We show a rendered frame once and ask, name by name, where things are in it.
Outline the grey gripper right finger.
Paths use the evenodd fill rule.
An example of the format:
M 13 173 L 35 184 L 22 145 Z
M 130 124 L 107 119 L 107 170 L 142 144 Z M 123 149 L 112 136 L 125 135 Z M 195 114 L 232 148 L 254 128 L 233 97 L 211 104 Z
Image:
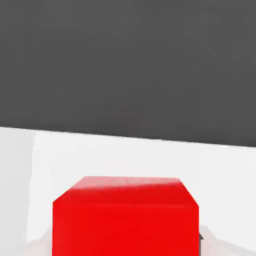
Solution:
M 204 225 L 199 226 L 199 232 L 203 237 L 200 256 L 256 256 L 255 251 L 217 239 Z

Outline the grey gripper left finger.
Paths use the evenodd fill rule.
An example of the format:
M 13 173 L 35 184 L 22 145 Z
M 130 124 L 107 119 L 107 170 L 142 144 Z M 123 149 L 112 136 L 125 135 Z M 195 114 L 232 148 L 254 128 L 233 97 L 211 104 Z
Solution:
M 40 239 L 31 241 L 20 256 L 52 256 L 52 232 L 46 232 Z

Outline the small red cube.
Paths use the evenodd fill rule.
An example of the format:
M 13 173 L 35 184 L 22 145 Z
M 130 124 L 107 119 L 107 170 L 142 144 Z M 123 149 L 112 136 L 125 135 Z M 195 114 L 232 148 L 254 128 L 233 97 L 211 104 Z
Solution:
M 52 205 L 52 256 L 199 256 L 199 206 L 177 178 L 87 176 Z

